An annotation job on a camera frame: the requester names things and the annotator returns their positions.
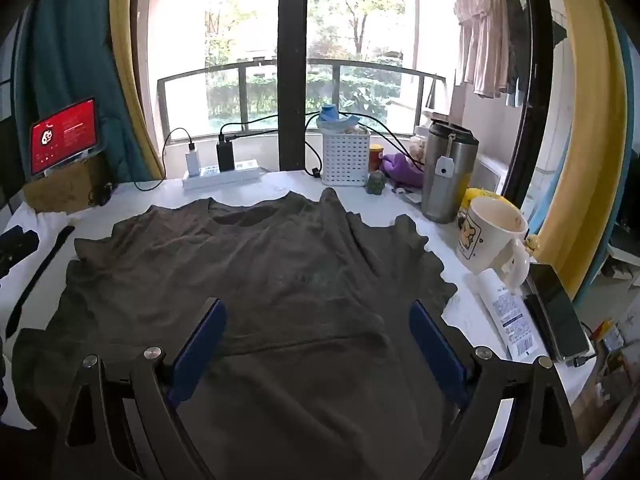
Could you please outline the dark olive t-shirt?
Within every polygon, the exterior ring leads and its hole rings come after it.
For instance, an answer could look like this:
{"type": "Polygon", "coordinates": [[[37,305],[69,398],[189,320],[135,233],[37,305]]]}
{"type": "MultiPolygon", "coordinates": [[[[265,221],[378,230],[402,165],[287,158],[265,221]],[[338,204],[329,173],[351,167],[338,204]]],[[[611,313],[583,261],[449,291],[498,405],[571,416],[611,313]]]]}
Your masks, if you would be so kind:
{"type": "Polygon", "coordinates": [[[209,298],[224,338],[179,415],[219,479],[416,479],[444,398],[409,330],[456,286],[407,216],[372,228],[336,193],[152,207],[78,240],[58,310],[13,347],[17,403],[54,427],[81,359],[180,340],[209,298]]]}

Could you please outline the black smartphone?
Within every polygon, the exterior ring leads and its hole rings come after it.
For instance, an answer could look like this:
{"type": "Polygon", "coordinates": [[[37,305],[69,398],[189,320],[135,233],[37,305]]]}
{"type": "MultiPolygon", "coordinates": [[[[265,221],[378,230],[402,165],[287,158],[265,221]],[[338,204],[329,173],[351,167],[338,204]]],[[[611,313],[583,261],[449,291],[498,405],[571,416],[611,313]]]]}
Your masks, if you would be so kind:
{"type": "Polygon", "coordinates": [[[552,266],[532,263],[523,287],[525,305],[550,358],[568,362],[587,354],[587,336],[552,266]]]}

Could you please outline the cream cartoon mug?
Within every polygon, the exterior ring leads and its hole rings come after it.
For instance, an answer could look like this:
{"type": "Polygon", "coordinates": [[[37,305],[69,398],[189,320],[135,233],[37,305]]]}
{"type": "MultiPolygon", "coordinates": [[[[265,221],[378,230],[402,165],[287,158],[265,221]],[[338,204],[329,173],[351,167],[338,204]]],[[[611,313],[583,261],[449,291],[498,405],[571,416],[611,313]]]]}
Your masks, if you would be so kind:
{"type": "Polygon", "coordinates": [[[476,196],[462,221],[457,256],[475,275],[494,269],[506,287],[515,290],[529,272],[527,233],[528,223],[518,208],[506,200],[476,196]]]}

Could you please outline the stainless steel thermos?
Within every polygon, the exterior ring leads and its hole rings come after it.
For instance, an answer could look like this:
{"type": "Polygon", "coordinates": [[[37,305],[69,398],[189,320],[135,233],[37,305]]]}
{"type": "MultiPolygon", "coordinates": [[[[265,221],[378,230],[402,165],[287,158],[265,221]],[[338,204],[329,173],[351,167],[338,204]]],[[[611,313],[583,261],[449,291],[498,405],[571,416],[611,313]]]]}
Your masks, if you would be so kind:
{"type": "Polygon", "coordinates": [[[469,186],[480,141],[471,130],[433,119],[424,137],[421,210],[424,217],[449,223],[457,217],[469,186]]]}

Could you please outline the yellow curtain right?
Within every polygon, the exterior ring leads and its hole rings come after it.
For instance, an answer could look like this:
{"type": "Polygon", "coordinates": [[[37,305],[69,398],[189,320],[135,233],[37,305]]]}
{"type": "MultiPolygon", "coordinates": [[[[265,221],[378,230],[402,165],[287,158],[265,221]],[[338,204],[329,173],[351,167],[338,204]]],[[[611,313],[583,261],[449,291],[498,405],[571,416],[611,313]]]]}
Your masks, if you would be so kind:
{"type": "Polygon", "coordinates": [[[563,0],[574,64],[574,112],[558,186],[538,234],[537,260],[567,295],[584,284],[611,217],[626,153],[627,86],[604,0],[563,0]]]}

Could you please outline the yellow curtain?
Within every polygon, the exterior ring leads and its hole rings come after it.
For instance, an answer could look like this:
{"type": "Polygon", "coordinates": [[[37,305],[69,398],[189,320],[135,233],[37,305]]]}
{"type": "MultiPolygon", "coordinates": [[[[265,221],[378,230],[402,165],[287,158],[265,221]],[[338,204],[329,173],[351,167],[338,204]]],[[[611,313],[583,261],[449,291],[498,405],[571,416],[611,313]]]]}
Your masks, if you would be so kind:
{"type": "Polygon", "coordinates": [[[108,0],[110,5],[110,29],[113,55],[122,88],[122,96],[134,134],[134,145],[139,149],[146,175],[152,180],[162,175],[162,163],[146,128],[138,84],[134,73],[134,33],[131,16],[132,0],[108,0]]]}
{"type": "Polygon", "coordinates": [[[611,217],[626,153],[627,86],[604,0],[563,0],[574,64],[574,112],[558,186],[538,234],[537,260],[567,295],[584,284],[611,217]]]}

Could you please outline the white power strip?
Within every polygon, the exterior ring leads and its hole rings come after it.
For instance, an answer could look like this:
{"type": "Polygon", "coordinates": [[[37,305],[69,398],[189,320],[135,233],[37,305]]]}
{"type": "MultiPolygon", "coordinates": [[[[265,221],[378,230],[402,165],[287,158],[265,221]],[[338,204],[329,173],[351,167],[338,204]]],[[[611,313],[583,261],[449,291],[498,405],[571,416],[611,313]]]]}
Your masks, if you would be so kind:
{"type": "Polygon", "coordinates": [[[182,179],[182,187],[185,190],[210,188],[216,185],[257,179],[261,175],[262,167],[258,165],[256,159],[240,160],[235,163],[232,170],[221,171],[217,165],[213,165],[202,167],[196,176],[191,176],[186,172],[182,179]]]}

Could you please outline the purple plush toy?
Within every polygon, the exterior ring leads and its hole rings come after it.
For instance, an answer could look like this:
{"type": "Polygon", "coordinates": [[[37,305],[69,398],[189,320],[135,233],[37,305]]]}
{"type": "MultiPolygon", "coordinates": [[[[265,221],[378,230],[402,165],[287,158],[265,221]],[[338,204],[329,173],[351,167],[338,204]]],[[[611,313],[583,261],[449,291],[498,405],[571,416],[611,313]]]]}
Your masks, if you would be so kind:
{"type": "Polygon", "coordinates": [[[381,158],[381,170],[396,184],[409,188],[422,188],[423,171],[402,153],[385,154],[381,158]]]}

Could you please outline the yellow red can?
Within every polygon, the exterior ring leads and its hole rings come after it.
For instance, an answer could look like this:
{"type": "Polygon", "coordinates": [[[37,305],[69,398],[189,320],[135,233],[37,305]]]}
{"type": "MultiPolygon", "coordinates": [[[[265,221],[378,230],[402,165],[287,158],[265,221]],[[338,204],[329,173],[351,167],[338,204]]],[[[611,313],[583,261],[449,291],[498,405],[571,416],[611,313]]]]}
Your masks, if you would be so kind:
{"type": "Polygon", "coordinates": [[[370,172],[380,169],[383,156],[384,156],[383,145],[373,143],[369,146],[369,171],[370,172]]]}

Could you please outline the black charger brick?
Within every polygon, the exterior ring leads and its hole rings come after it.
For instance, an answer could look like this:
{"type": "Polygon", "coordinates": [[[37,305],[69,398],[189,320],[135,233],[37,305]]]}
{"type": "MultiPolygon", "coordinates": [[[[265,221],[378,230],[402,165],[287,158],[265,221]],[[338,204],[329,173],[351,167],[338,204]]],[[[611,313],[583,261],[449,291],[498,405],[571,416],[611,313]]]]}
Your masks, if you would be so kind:
{"type": "Polygon", "coordinates": [[[223,133],[218,136],[216,150],[219,171],[226,172],[235,170],[233,145],[223,133]]]}

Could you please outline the white perforated basket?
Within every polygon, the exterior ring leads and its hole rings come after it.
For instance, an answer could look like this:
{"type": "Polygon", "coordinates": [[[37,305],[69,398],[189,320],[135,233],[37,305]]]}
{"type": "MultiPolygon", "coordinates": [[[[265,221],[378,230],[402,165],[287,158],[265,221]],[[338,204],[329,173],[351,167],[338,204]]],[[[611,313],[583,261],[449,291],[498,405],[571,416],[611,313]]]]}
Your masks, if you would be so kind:
{"type": "Polygon", "coordinates": [[[370,134],[322,130],[321,180],[327,186],[363,186],[369,175],[370,134]]]}

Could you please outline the red screen tablet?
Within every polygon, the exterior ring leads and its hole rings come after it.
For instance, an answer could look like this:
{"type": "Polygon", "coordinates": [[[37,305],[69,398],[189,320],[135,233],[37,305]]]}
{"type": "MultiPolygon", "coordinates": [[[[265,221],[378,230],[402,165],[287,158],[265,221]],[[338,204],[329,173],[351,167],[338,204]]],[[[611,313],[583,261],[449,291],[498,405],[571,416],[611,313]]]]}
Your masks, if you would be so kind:
{"type": "Polygon", "coordinates": [[[97,148],[100,144],[96,99],[66,106],[35,122],[29,133],[29,174],[48,170],[97,148]]]}

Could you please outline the balcony railing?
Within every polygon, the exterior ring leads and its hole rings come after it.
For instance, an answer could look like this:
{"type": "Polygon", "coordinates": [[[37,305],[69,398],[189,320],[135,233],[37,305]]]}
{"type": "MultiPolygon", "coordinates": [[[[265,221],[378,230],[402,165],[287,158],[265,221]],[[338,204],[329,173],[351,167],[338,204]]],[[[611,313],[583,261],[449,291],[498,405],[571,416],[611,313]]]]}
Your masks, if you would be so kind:
{"type": "Polygon", "coordinates": [[[310,116],[326,104],[408,134],[426,112],[447,102],[447,78],[342,58],[307,58],[303,73],[292,76],[274,58],[254,58],[165,76],[156,95],[164,136],[177,127],[206,140],[221,131],[270,134],[285,112],[310,116]]]}

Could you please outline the teal curtain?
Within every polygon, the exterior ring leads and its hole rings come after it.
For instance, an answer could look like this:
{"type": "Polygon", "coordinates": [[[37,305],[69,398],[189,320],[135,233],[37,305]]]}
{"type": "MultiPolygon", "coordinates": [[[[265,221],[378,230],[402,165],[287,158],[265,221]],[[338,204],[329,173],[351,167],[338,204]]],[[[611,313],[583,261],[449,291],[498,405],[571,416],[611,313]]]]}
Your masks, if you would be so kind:
{"type": "Polygon", "coordinates": [[[14,118],[24,169],[30,127],[77,102],[96,100],[106,159],[119,182],[152,178],[114,58],[108,0],[35,0],[24,14],[13,72],[14,118]]]}

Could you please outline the yellow curtain left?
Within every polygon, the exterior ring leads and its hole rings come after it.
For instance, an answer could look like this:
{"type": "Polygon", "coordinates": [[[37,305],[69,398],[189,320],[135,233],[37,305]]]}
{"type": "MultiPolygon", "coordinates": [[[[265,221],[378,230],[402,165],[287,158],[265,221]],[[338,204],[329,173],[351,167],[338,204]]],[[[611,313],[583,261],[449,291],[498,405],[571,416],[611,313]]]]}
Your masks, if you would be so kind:
{"type": "Polygon", "coordinates": [[[146,128],[138,84],[134,73],[134,33],[131,16],[132,0],[108,0],[110,5],[110,29],[113,55],[122,88],[122,96],[134,134],[134,145],[139,149],[146,175],[152,180],[162,175],[162,163],[146,128]]]}

